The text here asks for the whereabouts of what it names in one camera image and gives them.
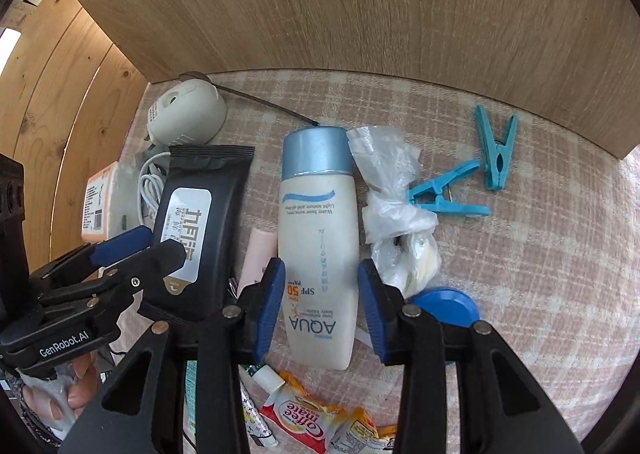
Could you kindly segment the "person left hand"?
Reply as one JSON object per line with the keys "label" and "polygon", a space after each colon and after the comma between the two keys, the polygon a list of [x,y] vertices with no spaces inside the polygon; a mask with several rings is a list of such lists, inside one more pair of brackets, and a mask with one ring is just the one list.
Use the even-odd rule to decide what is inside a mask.
{"label": "person left hand", "polygon": [[20,374],[28,408],[42,422],[65,437],[98,392],[101,378],[96,354],[86,353],[58,367],[53,379]]}

